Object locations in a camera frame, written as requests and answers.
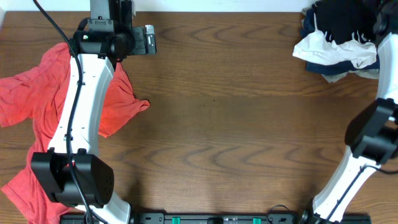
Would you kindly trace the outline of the black t-shirt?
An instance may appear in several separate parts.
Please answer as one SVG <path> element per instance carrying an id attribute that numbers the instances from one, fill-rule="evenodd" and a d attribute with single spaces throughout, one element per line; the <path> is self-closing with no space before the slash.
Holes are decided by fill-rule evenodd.
<path id="1" fill-rule="evenodd" d="M 363 1 L 322 0 L 314 4 L 317 28 L 328 35 L 329 41 L 340 45 L 352 38 L 374 42 L 375 13 Z"/>

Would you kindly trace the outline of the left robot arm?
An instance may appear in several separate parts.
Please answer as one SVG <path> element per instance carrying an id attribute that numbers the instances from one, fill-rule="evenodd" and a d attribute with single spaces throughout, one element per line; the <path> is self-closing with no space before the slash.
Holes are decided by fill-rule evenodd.
<path id="1" fill-rule="evenodd" d="M 72 38 L 70 81 L 62 115 L 46 152 L 32 171 L 51 202 L 83 211 L 84 223 L 132 223 L 131 206 L 114 191 L 114 172 L 98 152 L 104 99 L 117 64 L 157 51 L 152 25 L 133 26 L 133 0 L 90 3 Z"/>

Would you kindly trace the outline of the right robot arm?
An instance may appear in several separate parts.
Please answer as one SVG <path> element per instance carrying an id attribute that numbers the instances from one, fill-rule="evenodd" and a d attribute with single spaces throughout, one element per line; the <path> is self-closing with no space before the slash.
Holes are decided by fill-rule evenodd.
<path id="1" fill-rule="evenodd" d="M 344 212 L 360 188 L 375 172 L 394 175 L 382 165 L 397 157 L 397 1 L 366 1 L 377 21 L 377 53 L 380 61 L 376 99 L 346 130 L 346 150 L 325 188 L 303 211 L 297 223 L 341 223 Z"/>

